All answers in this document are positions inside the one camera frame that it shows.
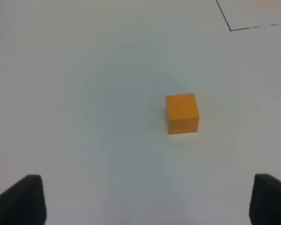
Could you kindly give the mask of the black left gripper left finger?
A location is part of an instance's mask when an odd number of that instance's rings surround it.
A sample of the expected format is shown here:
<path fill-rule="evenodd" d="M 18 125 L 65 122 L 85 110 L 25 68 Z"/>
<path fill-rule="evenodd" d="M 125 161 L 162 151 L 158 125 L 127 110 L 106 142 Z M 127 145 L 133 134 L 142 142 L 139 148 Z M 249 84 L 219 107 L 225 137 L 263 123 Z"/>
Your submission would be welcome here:
<path fill-rule="evenodd" d="M 46 219 L 40 175 L 27 175 L 0 194 L 0 225 L 44 225 Z"/>

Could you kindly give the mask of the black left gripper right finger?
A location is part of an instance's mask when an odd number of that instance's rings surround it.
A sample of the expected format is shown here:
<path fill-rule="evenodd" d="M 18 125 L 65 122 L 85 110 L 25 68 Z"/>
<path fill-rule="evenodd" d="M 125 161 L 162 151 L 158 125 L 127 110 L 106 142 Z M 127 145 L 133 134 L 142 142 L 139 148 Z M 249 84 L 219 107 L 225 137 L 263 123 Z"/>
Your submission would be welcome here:
<path fill-rule="evenodd" d="M 270 174 L 256 174 L 249 207 L 252 225 L 281 225 L 281 181 Z"/>

